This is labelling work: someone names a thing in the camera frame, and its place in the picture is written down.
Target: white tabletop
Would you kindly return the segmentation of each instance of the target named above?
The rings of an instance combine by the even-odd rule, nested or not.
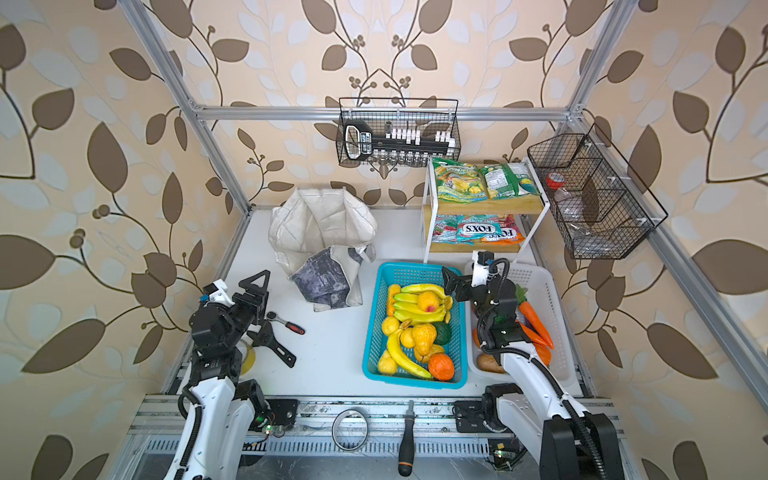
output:
[[[275,263],[267,240],[271,211],[256,210],[227,278],[229,293],[241,291],[237,283],[261,270],[272,272],[268,311],[297,323],[306,330],[298,335],[273,323],[277,341],[296,356],[291,369],[275,353],[256,348],[254,367],[242,379],[255,379],[265,395],[280,396],[480,396],[495,382],[467,372],[467,383],[460,389],[425,389],[391,385],[367,379],[362,373],[374,283],[379,265],[384,262],[421,262],[424,254],[421,210],[372,210],[379,223],[374,240],[376,261],[363,263],[360,273],[363,305],[315,313],[296,286]],[[514,254],[502,255],[514,258]],[[434,253],[429,262],[463,270],[468,253]],[[528,255],[521,261],[535,264]]]

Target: ratchet red and black handle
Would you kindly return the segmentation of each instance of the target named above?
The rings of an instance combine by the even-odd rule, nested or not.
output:
[[[303,334],[306,333],[305,329],[301,328],[300,326],[296,325],[295,323],[291,323],[291,322],[288,322],[286,320],[281,319],[280,317],[277,316],[277,314],[275,312],[267,312],[266,319],[268,319],[268,320],[277,320],[278,322],[280,322],[283,325],[285,325],[286,327],[288,327],[288,329],[291,332],[298,333],[299,335],[303,335]]]
[[[413,400],[408,403],[408,411],[403,417],[406,421],[406,430],[402,434],[402,442],[400,442],[400,453],[397,457],[397,472],[407,477],[411,475],[413,470],[413,455],[415,447],[413,445],[413,422],[416,416],[413,414]]]

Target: shelf rack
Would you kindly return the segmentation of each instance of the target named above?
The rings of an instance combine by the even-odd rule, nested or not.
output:
[[[471,204],[459,204],[455,202],[440,201],[437,198],[437,182],[435,179],[434,160],[430,161],[427,168],[426,184],[429,186],[429,194],[422,198],[422,212],[424,223],[422,231],[424,233],[424,263],[429,260],[430,253],[471,253],[474,250],[488,250],[496,253],[518,253],[512,261],[516,263],[520,258],[520,253],[528,247],[536,230],[538,230],[541,221],[549,211],[549,197],[542,187],[531,162],[526,158],[523,164],[528,168],[531,179],[536,183],[541,196],[524,195],[523,197],[505,198],[503,200],[483,200]],[[516,245],[493,245],[492,243],[481,243],[476,240],[474,243],[433,243],[432,232],[435,231],[435,222],[438,215],[537,215],[530,231],[525,232],[522,229],[521,222],[515,220],[520,228],[525,240]]]

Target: yellow banana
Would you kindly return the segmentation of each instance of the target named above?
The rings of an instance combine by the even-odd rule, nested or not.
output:
[[[418,300],[419,296],[413,293],[398,293],[395,295],[396,302],[416,303]]]
[[[435,292],[435,295],[439,296],[441,300],[445,300],[445,290],[440,285],[434,285],[432,283],[408,285],[404,286],[400,291],[403,293],[424,293],[430,291]]]
[[[405,322],[410,319],[413,325],[421,325],[422,323],[434,323],[441,322],[445,318],[444,312],[438,313],[411,313],[405,310],[395,310],[394,317],[401,322]]]
[[[418,308],[415,303],[410,302],[395,302],[395,309],[396,310],[405,310],[406,312],[410,313],[419,313],[421,315],[432,315],[433,313],[444,313],[445,310],[440,306],[437,310],[434,312],[425,312],[424,310]]]
[[[395,363],[397,363],[397,365],[406,372],[413,376],[418,376],[424,380],[431,380],[432,374],[425,370],[423,367],[416,365],[416,363],[408,358],[408,356],[402,351],[402,347],[400,346],[400,335],[402,335],[402,332],[403,329],[398,328],[392,335],[389,336],[386,341],[387,352],[389,352],[389,355],[393,360],[395,360]]]

